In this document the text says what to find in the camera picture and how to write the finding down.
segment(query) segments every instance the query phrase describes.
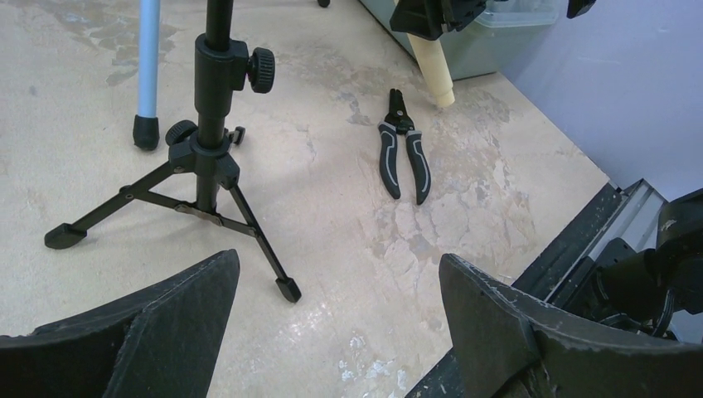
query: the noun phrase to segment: tripod stand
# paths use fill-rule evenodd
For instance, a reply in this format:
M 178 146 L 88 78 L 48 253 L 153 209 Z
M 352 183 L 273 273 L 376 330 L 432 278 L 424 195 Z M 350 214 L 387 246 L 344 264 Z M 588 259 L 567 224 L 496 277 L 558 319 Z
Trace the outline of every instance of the tripod stand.
M 88 229 L 109 217 L 131 201 L 140 200 L 175 211 L 198 216 L 217 226 L 253 236 L 276 273 L 276 284 L 291 303 L 300 300 L 295 281 L 289 278 L 274 249 L 266 239 L 259 223 L 237 182 L 240 167 L 229 154 L 231 144 L 239 145 L 244 128 L 234 132 L 225 129 L 225 117 L 230 112 L 232 92 L 244 89 L 247 77 L 256 93 L 271 91 L 275 62 L 271 51 L 255 48 L 249 56 L 246 43 L 230 39 L 233 0 L 207 0 L 206 32 L 196 39 L 195 107 L 198 124 L 183 120 L 174 124 L 166 134 L 168 161 L 132 185 L 81 217 L 73 224 L 61 224 L 48 232 L 44 244 L 52 249 L 69 248 L 88 235 Z M 197 175 L 196 201 L 179 201 L 149 191 L 173 174 L 192 172 Z M 240 208 L 246 223 L 221 216 L 216 211 L 217 192 L 226 189 Z

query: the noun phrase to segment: clear plastic container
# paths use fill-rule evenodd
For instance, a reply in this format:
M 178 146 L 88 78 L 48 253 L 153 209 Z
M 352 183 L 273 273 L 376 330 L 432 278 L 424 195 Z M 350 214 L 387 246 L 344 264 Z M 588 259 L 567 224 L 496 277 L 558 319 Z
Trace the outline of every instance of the clear plastic container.
M 413 56 L 405 33 L 390 30 L 393 0 L 360 0 L 366 9 Z M 439 38 L 453 80 L 497 72 L 541 32 L 556 22 L 564 0 L 489 1 L 486 10 L 460 32 Z
M 559 0 L 490 1 L 486 3 L 486 11 L 474 21 L 493 28 L 548 26 L 559 16 L 558 5 Z

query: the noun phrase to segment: tripod foot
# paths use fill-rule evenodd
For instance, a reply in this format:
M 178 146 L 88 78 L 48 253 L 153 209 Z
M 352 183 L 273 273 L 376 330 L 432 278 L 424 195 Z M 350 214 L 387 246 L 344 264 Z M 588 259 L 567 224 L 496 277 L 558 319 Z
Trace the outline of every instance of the tripod foot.
M 303 296 L 293 278 L 276 279 L 276 284 L 279 286 L 283 296 L 291 303 L 297 303 Z
M 68 249 L 88 236 L 88 232 L 78 231 L 70 224 L 63 223 L 44 235 L 44 245 L 50 249 Z
M 132 127 L 134 145 L 144 151 L 153 151 L 158 146 L 158 118 L 134 116 Z

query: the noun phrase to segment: black knob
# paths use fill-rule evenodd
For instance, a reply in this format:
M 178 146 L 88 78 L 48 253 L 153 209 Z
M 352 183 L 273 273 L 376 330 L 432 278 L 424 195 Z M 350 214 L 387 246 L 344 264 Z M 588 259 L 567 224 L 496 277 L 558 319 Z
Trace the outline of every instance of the black knob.
M 190 120 L 181 120 L 174 124 L 166 133 L 166 145 L 169 147 L 174 143 L 180 143 L 189 135 L 195 133 L 197 126 Z
M 274 53 L 265 48 L 256 47 L 249 58 L 249 82 L 255 93 L 266 94 L 274 88 L 276 60 Z

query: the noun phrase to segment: light blue pole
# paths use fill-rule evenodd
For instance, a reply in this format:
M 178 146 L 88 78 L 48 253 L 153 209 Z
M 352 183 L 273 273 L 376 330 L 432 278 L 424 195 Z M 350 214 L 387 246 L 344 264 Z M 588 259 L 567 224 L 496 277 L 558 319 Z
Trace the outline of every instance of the light blue pole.
M 158 28 L 161 0 L 141 0 L 139 13 L 139 93 L 137 115 L 156 118 Z

